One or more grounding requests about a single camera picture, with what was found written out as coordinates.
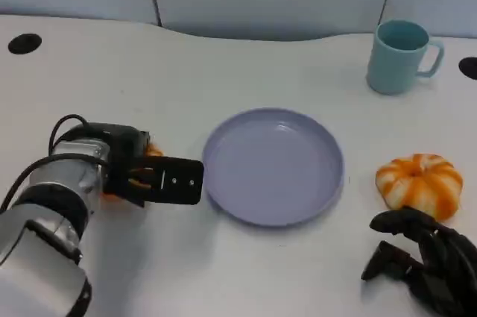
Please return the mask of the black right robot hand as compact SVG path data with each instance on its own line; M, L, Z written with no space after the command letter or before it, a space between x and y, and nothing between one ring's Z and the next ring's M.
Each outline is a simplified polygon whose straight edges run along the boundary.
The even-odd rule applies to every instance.
M370 228L416 242L422 260L381 241L361 274L363 281L383 274L405 283L440 316L476 315L476 247L466 236L411 207L376 215Z

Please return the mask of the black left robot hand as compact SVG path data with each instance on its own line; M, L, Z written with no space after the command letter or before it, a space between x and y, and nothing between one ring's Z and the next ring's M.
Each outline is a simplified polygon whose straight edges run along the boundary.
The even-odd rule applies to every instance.
M110 146L104 194L140 207L147 203L195 205L204 167L198 160L166 157L150 134L126 125L103 124Z

